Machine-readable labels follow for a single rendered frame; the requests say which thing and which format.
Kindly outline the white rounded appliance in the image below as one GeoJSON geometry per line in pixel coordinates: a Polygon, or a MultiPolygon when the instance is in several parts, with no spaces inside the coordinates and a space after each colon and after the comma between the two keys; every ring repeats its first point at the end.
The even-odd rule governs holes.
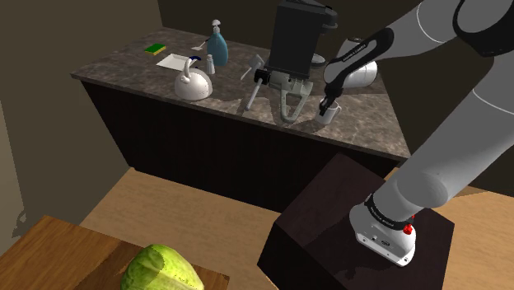
{"type": "MultiPolygon", "coordinates": [[[[346,39],[341,48],[339,49],[337,56],[340,57],[346,54],[350,49],[357,46],[362,42],[360,38],[349,38],[346,39]]],[[[378,67],[376,62],[370,62],[365,66],[359,68],[355,72],[352,72],[344,81],[343,88],[358,88],[370,86],[376,79],[378,67]]]]}

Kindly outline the green lettuce head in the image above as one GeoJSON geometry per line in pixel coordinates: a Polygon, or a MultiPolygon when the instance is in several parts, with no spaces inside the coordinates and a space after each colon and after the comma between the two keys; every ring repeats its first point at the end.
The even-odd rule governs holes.
{"type": "Polygon", "coordinates": [[[192,264],[176,250],[151,244],[128,264],[120,290],[204,290],[192,264]]]}

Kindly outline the grey meat mallet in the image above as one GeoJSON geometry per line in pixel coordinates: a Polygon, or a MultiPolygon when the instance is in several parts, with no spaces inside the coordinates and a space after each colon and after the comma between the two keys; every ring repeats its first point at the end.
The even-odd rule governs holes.
{"type": "Polygon", "coordinates": [[[245,78],[248,73],[254,73],[257,69],[261,68],[264,65],[264,60],[258,55],[254,55],[248,61],[248,69],[241,75],[241,80],[245,78]]]}

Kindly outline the brown wooden table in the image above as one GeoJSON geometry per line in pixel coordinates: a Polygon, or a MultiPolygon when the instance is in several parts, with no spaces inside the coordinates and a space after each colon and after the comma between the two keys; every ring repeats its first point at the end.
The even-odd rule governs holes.
{"type": "MultiPolygon", "coordinates": [[[[0,290],[120,290],[143,248],[54,217],[42,217],[0,256],[0,290]]],[[[204,290],[227,290],[229,277],[192,265],[204,290]]]]}

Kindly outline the white rectangular plate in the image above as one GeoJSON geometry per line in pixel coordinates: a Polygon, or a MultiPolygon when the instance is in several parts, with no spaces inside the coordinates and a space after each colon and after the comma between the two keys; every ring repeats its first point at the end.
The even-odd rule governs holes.
{"type": "Polygon", "coordinates": [[[157,63],[157,66],[163,68],[174,69],[176,71],[182,71],[184,69],[186,61],[189,57],[178,55],[178,54],[170,54],[166,56],[163,60],[157,63]]]}

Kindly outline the white mug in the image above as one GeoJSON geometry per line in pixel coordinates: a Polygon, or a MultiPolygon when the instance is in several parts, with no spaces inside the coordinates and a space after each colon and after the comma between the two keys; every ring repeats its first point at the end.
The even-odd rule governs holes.
{"type": "Polygon", "coordinates": [[[327,125],[330,124],[333,118],[341,111],[341,106],[337,101],[334,101],[330,107],[328,107],[323,115],[320,111],[315,115],[315,121],[319,124],[327,125]]]}

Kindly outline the black-headed grey-handled tool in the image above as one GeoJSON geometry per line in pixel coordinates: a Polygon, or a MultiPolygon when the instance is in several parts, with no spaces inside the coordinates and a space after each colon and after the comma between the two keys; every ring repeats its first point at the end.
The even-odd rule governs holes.
{"type": "Polygon", "coordinates": [[[255,71],[255,75],[254,75],[255,87],[250,95],[250,99],[248,100],[248,102],[245,106],[245,110],[250,109],[260,87],[262,85],[267,85],[269,83],[269,79],[270,79],[270,71],[263,70],[263,69],[257,69],[255,71]]]}

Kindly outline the white kettle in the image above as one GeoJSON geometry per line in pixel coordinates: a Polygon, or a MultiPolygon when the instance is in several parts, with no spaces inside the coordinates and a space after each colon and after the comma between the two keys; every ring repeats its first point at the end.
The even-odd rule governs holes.
{"type": "Polygon", "coordinates": [[[199,56],[189,57],[183,71],[175,78],[175,94],[183,100],[200,101],[213,93],[209,75],[198,68],[190,67],[197,60],[200,60],[199,56]]]}

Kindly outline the dark kitchen counter cabinet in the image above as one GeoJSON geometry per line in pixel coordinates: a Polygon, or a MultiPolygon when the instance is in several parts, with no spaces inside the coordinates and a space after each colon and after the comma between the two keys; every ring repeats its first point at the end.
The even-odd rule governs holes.
{"type": "Polygon", "coordinates": [[[81,81],[126,162],[163,179],[261,208],[283,211],[336,155],[375,183],[408,152],[384,88],[344,96],[345,111],[322,127],[310,98],[301,120],[283,123],[278,96],[265,88],[251,111],[245,61],[257,53],[231,42],[226,66],[213,75],[213,94],[188,102],[174,92],[176,71],[159,66],[147,47],[190,56],[200,35],[161,28],[72,73],[81,81]]]}

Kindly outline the black coffee machine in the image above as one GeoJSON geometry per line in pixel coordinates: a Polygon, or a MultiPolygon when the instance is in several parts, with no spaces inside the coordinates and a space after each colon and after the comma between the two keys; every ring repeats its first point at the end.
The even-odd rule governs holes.
{"type": "Polygon", "coordinates": [[[316,0],[282,0],[277,6],[272,45],[264,67],[308,79],[320,35],[338,27],[338,13],[316,0]]]}

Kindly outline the blue soap dispenser bottle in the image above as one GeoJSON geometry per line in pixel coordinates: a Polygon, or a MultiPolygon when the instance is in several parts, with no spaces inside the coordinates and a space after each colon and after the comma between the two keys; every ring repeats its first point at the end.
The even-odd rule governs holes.
{"type": "Polygon", "coordinates": [[[212,55],[215,66],[225,66],[228,60],[227,43],[221,35],[220,25],[221,22],[218,19],[212,21],[213,33],[208,39],[207,47],[207,52],[212,55]]]}

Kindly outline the dark robot stand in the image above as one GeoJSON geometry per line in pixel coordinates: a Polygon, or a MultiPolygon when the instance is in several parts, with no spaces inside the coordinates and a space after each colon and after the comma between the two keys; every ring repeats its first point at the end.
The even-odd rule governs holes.
{"type": "Polygon", "coordinates": [[[259,268],[278,290],[442,290],[454,224],[437,212],[416,214],[416,251],[404,267],[357,241],[349,210],[383,182],[336,155],[277,218],[259,268]]]}

